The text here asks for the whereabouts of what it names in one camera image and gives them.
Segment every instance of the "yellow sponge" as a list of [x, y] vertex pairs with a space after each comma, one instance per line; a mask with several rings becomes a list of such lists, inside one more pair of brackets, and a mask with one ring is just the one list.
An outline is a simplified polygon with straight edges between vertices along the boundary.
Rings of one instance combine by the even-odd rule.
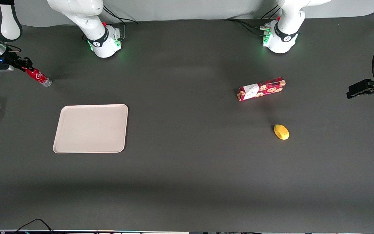
[[275, 132], [276, 136], [281, 140], [286, 140], [290, 137], [290, 132], [288, 132], [288, 129], [283, 125], [275, 125], [273, 127], [273, 131]]

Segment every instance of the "table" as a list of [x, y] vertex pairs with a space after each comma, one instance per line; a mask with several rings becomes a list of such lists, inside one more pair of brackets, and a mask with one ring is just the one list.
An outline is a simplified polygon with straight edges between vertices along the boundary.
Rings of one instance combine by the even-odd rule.
[[[300, 31], [277, 55], [234, 22], [141, 22], [101, 59], [77, 27], [25, 27], [15, 45], [53, 84], [0, 73], [0, 229], [374, 233], [374, 96], [346, 98], [371, 78], [374, 14]], [[123, 152], [53, 153], [62, 107], [115, 103]]]

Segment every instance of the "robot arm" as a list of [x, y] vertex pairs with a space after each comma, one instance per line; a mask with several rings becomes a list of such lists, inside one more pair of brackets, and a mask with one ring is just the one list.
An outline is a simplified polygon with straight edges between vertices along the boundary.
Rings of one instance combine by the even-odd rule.
[[295, 45], [298, 29], [301, 27], [305, 12], [303, 7], [317, 6], [331, 0], [276, 0], [282, 9], [281, 18], [261, 27], [266, 35], [263, 46], [275, 53], [285, 53]]
[[104, 7], [102, 0], [47, 1], [52, 9], [67, 16], [83, 31], [98, 57], [110, 57], [121, 49], [120, 30], [104, 25], [98, 17]]
[[15, 13], [14, 0], [0, 0], [0, 41], [13, 42], [21, 34], [22, 27]]

